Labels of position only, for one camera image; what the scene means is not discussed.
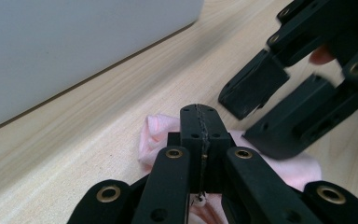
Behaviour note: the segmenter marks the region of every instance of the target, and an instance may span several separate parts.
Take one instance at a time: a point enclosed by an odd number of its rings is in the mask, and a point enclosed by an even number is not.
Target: pink cloth
[[[146,118],[141,132],[138,158],[144,175],[150,173],[158,152],[166,147],[168,133],[179,132],[179,129],[180,120],[178,118],[160,114]],[[255,149],[241,137],[243,131],[229,132],[237,146]],[[267,156],[261,156],[287,185],[295,189],[303,190],[307,183],[322,178],[319,163],[306,153],[301,153],[285,161],[275,161]],[[206,194],[206,200],[202,200],[202,202],[197,199],[197,195],[190,197],[190,201],[193,203],[190,205],[188,223],[228,223],[220,203],[221,195]]]

